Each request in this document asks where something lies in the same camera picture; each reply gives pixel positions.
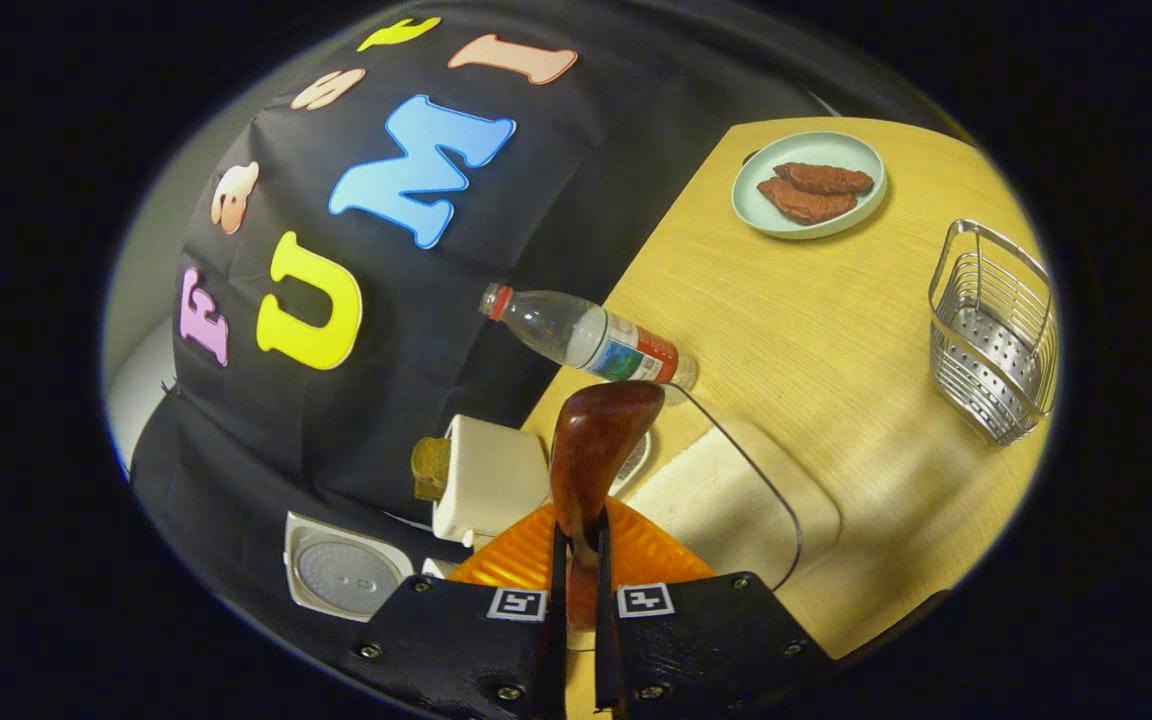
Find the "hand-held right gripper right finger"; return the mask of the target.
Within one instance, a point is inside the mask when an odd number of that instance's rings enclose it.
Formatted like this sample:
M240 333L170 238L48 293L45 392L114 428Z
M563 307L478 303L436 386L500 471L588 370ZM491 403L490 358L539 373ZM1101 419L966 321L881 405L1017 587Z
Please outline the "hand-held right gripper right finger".
M721 574L609 501L599 525L596 707L616 719L753 719L838 662L753 571Z

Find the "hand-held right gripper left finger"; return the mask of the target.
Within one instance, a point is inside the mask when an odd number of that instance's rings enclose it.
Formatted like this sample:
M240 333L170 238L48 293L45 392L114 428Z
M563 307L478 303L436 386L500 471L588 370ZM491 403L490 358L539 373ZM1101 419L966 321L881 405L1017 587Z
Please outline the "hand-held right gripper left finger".
M353 641L353 679L420 719L563 719L566 559L547 503L448 578L404 579Z

